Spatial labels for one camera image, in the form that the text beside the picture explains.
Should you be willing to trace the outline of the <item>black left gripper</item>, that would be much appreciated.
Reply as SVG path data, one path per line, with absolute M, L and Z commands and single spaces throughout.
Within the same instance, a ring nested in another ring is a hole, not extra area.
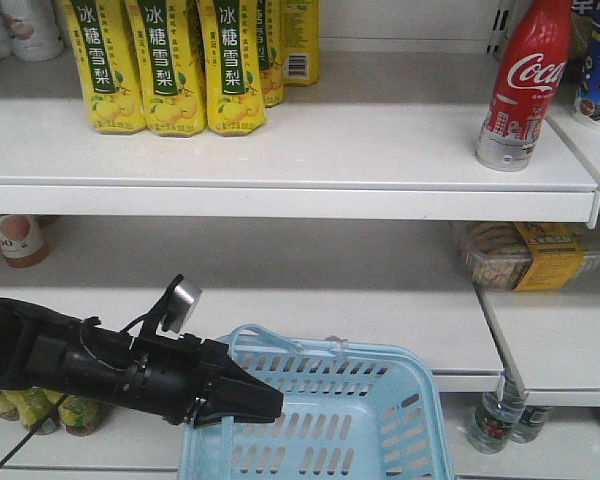
M 188 421 L 194 412 L 198 428 L 225 417 L 236 423 L 273 423 L 282 413 L 284 395 L 247 373 L 228 349 L 189 334 L 177 340 L 138 337 L 112 403 L 158 415 L 172 425 Z

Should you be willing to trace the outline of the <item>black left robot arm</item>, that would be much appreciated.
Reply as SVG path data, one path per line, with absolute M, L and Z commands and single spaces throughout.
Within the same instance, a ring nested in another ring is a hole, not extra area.
M 39 387 L 197 427 L 231 417 L 272 423 L 283 395 L 251 376 L 225 343 L 184 334 L 138 336 L 40 305 L 0 298 L 0 389 Z

